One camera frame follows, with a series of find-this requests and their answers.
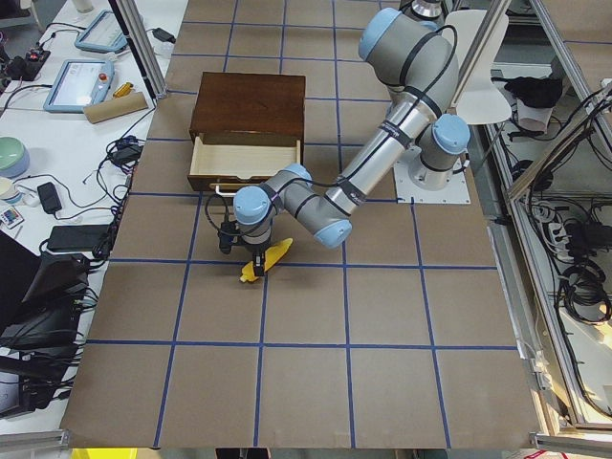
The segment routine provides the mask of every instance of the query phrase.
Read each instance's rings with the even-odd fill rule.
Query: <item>black power adapter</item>
[[[170,32],[166,32],[164,29],[153,29],[153,36],[160,41],[169,41],[170,43],[176,43],[176,38]]]

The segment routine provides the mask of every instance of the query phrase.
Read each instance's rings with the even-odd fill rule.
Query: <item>wooden drawer box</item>
[[[235,191],[302,162],[304,76],[204,72],[189,134],[189,183]]]

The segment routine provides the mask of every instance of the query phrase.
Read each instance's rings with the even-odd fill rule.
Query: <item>brown cardboard surface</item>
[[[71,447],[153,445],[168,354],[165,346],[88,344],[61,422]]]
[[[431,352],[358,349],[352,353],[355,430],[371,448],[444,448]]]
[[[521,430],[538,431],[536,412],[514,352],[444,350],[438,359],[454,448],[528,447]]]
[[[244,249],[219,252],[186,189],[203,70],[304,69],[304,164],[322,182],[389,104],[357,66],[377,2],[279,3],[189,2],[168,82],[181,93],[152,121],[62,426],[85,447],[525,445],[536,415],[470,179],[469,206],[411,206],[387,174],[335,250],[283,214],[273,239],[294,244],[254,284],[238,281]],[[300,27],[283,34],[279,17]]]

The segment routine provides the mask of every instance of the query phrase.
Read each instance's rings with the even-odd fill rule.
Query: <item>grid of blue tape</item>
[[[333,59],[309,59],[309,58],[304,58],[304,59],[300,59],[300,58],[293,58],[295,60],[330,60],[330,61],[334,61],[336,63],[343,61],[351,61],[350,59],[338,59],[338,48],[337,48],[337,41],[336,41],[336,37],[337,37],[337,30],[338,29],[347,29],[347,30],[354,30],[355,28],[340,28],[340,27],[336,27],[336,6],[333,0],[332,1],[332,12],[333,12],[333,23],[334,26],[333,27],[321,27],[321,26],[290,26],[290,25],[283,25],[282,26],[282,40],[281,40],[281,50],[280,50],[280,57],[266,57],[266,56],[262,56],[262,57],[257,57],[257,56],[242,56],[242,55],[237,55],[236,57],[243,57],[243,58],[248,58],[248,57],[252,57],[252,58],[278,58],[279,59],[279,73],[282,71],[282,64],[283,61],[285,59],[288,59],[288,57],[284,57],[283,56],[283,43],[284,43],[284,35],[285,35],[285,28],[289,28],[289,27],[300,27],[300,28],[308,28],[308,27],[313,27],[313,28],[324,28],[324,29],[332,29],[333,31],[333,37],[334,37],[334,58]],[[379,2],[379,1],[370,1],[370,0],[361,0],[361,1],[366,1],[366,2],[370,2],[370,3],[376,3],[379,5],[380,8],[383,7],[384,2]],[[240,0],[236,0],[235,4],[234,4],[234,11],[233,11],[233,18],[235,19],[236,17],[236,13],[238,11],[238,6],[239,6]],[[287,2],[284,2],[284,11],[283,11],[283,22],[285,22],[285,18],[286,18],[286,12],[287,12]],[[184,21],[185,23],[202,23],[202,24],[208,24],[208,22],[205,21]],[[231,23],[226,23],[228,25],[230,25],[230,31],[229,31],[229,40],[228,40],[228,47],[226,49],[226,53],[224,54],[225,57],[225,62],[224,62],[224,72],[227,70],[227,65],[228,65],[228,60],[230,57],[233,57],[233,55],[230,55],[230,43],[231,43],[231,37],[232,37],[232,33],[233,33],[233,27],[234,25],[237,25],[238,23],[236,23],[235,21],[232,21]],[[240,25],[251,25],[251,26],[264,26],[266,24],[247,24],[247,23],[240,23]],[[354,146],[361,146],[360,144],[352,144],[352,143],[342,143],[341,142],[341,131],[340,131],[340,118],[339,118],[339,103],[343,100],[351,100],[351,101],[373,101],[373,102],[388,102],[388,100],[381,100],[381,99],[369,99],[369,98],[364,98],[364,99],[343,99],[339,97],[339,73],[338,73],[338,65],[335,65],[335,83],[336,83],[336,96],[334,98],[313,98],[313,99],[327,99],[327,100],[333,100],[336,103],[336,118],[337,118],[337,132],[338,132],[338,137],[337,137],[337,142],[315,142],[315,143],[306,143],[306,145],[323,145],[323,146],[335,146],[338,148],[338,157],[339,157],[339,168],[342,169],[343,168],[343,164],[342,164],[342,148],[346,148],[346,147],[354,147]],[[189,91],[175,91],[177,93],[184,93],[184,94],[192,94],[193,96],[195,96],[197,93],[191,93]],[[172,138],[148,138],[149,141],[152,142],[190,142],[189,139],[172,139]],[[437,352],[441,351],[441,350],[462,350],[462,351],[466,351],[466,350],[473,350],[473,351],[516,351],[516,346],[504,346],[504,345],[500,345],[500,346],[494,346],[494,345],[488,345],[488,346],[448,346],[448,345],[437,345],[435,343],[435,339],[434,339],[434,334],[433,334],[433,327],[432,327],[432,323],[431,323],[431,314],[429,311],[429,305],[428,305],[428,300],[427,300],[427,290],[426,290],[426,279],[425,279],[425,271],[427,270],[486,270],[486,271],[491,271],[491,270],[496,270],[495,266],[456,266],[456,265],[452,265],[452,266],[445,266],[445,265],[424,265],[423,264],[423,258],[421,255],[421,246],[420,246],[420,239],[419,239],[419,228],[418,228],[418,224],[417,224],[417,217],[416,217],[416,213],[415,213],[415,208],[414,208],[414,203],[411,203],[410,205],[410,214],[412,217],[412,222],[413,222],[413,226],[414,226],[414,234],[415,234],[415,244],[416,244],[416,249],[417,249],[417,259],[418,259],[418,264],[417,265],[367,265],[367,264],[349,264],[347,263],[346,260],[346,246],[345,244],[342,244],[342,262],[338,263],[338,264],[334,264],[334,263],[320,263],[320,264],[316,264],[316,263],[290,263],[290,262],[280,262],[279,265],[281,266],[293,266],[293,267],[309,267],[309,268],[316,268],[316,267],[325,267],[325,268],[338,268],[338,269],[342,269],[343,271],[343,291],[344,291],[344,320],[345,320],[345,343],[344,344],[330,344],[330,343],[295,343],[295,342],[287,342],[287,343],[270,343],[270,342],[266,342],[265,341],[265,335],[264,335],[264,331],[265,331],[265,323],[266,323],[266,303],[267,303],[267,297],[268,297],[268,278],[266,277],[264,279],[264,287],[263,287],[263,300],[262,300],[262,314],[261,314],[261,323],[260,323],[260,334],[259,334],[259,341],[258,342],[225,342],[225,341],[190,341],[190,340],[178,340],[178,333],[179,333],[179,326],[180,326],[180,322],[181,322],[181,313],[183,310],[183,304],[184,304],[184,299],[185,299],[185,295],[186,295],[186,286],[187,286],[187,282],[188,282],[188,277],[189,277],[189,270],[191,265],[194,264],[211,264],[211,265],[236,265],[236,266],[241,266],[243,264],[243,262],[232,262],[232,261],[215,261],[215,260],[193,260],[192,259],[192,254],[193,254],[193,250],[194,250],[194,245],[195,245],[195,238],[196,238],[196,234],[198,232],[198,227],[199,227],[199,216],[200,216],[200,210],[202,207],[202,203],[203,203],[203,195],[202,193],[193,193],[193,194],[187,194],[187,193],[155,193],[155,192],[133,192],[133,195],[142,195],[142,196],[164,196],[164,197],[198,197],[198,204],[196,207],[196,212],[195,212],[195,217],[194,217],[194,222],[193,222],[193,230],[191,233],[191,239],[189,242],[189,249],[188,249],[188,256],[187,259],[150,259],[150,258],[116,258],[113,259],[113,262],[115,263],[123,263],[123,262],[129,262],[129,263],[171,263],[171,264],[185,264],[185,274],[184,274],[184,280],[183,280],[183,286],[182,286],[182,290],[181,290],[181,295],[180,295],[180,300],[179,300],[179,307],[178,307],[178,311],[177,311],[177,315],[175,318],[175,326],[174,326],[174,331],[173,331],[173,336],[172,336],[172,340],[148,340],[148,339],[139,339],[139,340],[130,340],[130,339],[88,339],[88,342],[90,343],[94,343],[94,344],[108,344],[108,345],[117,345],[117,344],[134,344],[134,345],[160,345],[160,346],[169,346],[170,347],[170,354],[169,354],[169,358],[168,358],[168,364],[167,364],[167,368],[166,368],[166,374],[165,374],[165,381],[164,381],[164,391],[163,391],[163,395],[162,395],[162,399],[161,399],[161,403],[160,403],[160,410],[159,410],[159,416],[158,416],[158,423],[157,423],[157,428],[156,428],[156,433],[155,433],[155,441],[154,441],[154,447],[157,447],[160,444],[160,438],[162,435],[162,431],[163,431],[163,426],[164,426],[164,412],[165,412],[165,405],[166,405],[166,400],[167,400],[167,395],[168,395],[168,390],[169,390],[169,385],[170,385],[170,379],[171,379],[171,374],[172,374],[172,366],[173,366],[173,362],[174,362],[174,354],[175,354],[175,350],[177,347],[179,346],[213,346],[213,347],[256,347],[258,348],[258,358],[257,358],[257,378],[256,378],[256,394],[255,394],[255,411],[254,411],[254,431],[253,431],[253,437],[252,437],[252,444],[254,446],[258,446],[258,442],[259,442],[259,416],[260,416],[260,400],[261,400],[261,390],[262,390],[262,371],[263,371],[263,358],[264,358],[264,349],[266,348],[321,348],[321,349],[332,349],[332,348],[338,348],[338,349],[344,349],[346,352],[346,371],[347,371],[347,387],[348,387],[348,393],[347,393],[347,398],[348,398],[348,409],[349,409],[349,431],[350,431],[350,442],[351,442],[351,447],[352,448],[357,448],[359,445],[356,442],[356,426],[355,426],[355,413],[354,413],[354,408],[353,408],[353,388],[352,388],[352,369],[351,369],[351,350],[353,349],[405,349],[405,350],[415,350],[415,349],[419,349],[419,350],[429,350],[431,352],[431,356],[433,359],[433,366],[434,366],[434,374],[435,374],[435,382],[436,382],[436,387],[437,387],[437,392],[438,392],[438,399],[439,399],[439,403],[440,403],[440,411],[441,411],[441,415],[442,415],[442,421],[443,421],[443,427],[444,427],[444,433],[445,433],[445,439],[446,439],[446,443],[447,443],[447,448],[451,448],[451,441],[450,441],[450,434],[449,434],[449,430],[448,430],[448,420],[447,420],[447,414],[446,414],[446,409],[445,409],[445,404],[444,404],[444,394],[443,394],[443,388],[442,388],[442,383],[441,383],[441,378],[440,378],[440,369],[438,366],[438,360],[437,360]],[[395,200],[392,199],[375,199],[375,200],[368,200],[369,202],[395,202]],[[350,339],[350,328],[349,328],[349,298],[348,298],[348,283],[347,283],[347,270],[348,269],[359,269],[359,268],[363,268],[363,269],[368,269],[368,268],[375,268],[375,269],[390,269],[390,270],[418,270],[421,276],[421,284],[422,284],[422,289],[423,289],[423,298],[425,300],[425,308],[426,308],[426,321],[427,321],[427,327],[428,327],[428,333],[429,333],[429,341],[430,344],[429,345],[398,345],[398,344],[364,344],[364,343],[355,343],[355,342],[351,342]]]

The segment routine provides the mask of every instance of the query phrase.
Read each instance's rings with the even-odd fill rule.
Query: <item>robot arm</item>
[[[443,142],[438,144],[430,128],[448,108],[457,83],[453,47],[440,34],[389,8],[368,24],[359,51],[388,87],[392,107],[323,196],[311,190],[312,178],[300,164],[291,164],[266,183],[236,193],[240,245],[252,252],[256,275],[263,275],[273,218],[283,210],[324,246],[334,248],[350,234],[348,218],[353,211],[419,136],[423,134],[427,150],[434,152],[434,169],[454,164],[455,156]]]

